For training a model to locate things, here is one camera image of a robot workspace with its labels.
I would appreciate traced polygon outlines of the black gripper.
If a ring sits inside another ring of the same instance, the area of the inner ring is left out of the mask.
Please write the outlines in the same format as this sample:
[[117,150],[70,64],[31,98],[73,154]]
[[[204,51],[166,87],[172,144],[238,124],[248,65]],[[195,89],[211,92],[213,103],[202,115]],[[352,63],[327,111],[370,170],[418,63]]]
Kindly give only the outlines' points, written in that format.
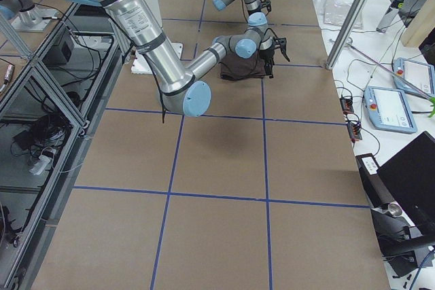
[[274,62],[275,47],[270,46],[265,50],[260,50],[260,58],[264,61],[264,71],[267,77],[270,79],[274,78],[273,67]]

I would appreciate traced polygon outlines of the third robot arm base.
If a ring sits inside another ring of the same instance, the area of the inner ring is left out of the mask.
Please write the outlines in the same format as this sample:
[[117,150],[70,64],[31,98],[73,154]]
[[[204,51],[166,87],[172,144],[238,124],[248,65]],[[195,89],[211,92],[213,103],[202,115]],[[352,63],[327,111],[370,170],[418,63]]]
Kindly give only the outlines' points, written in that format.
[[1,0],[1,14],[18,32],[42,33],[57,13],[56,9],[40,8],[33,0]]

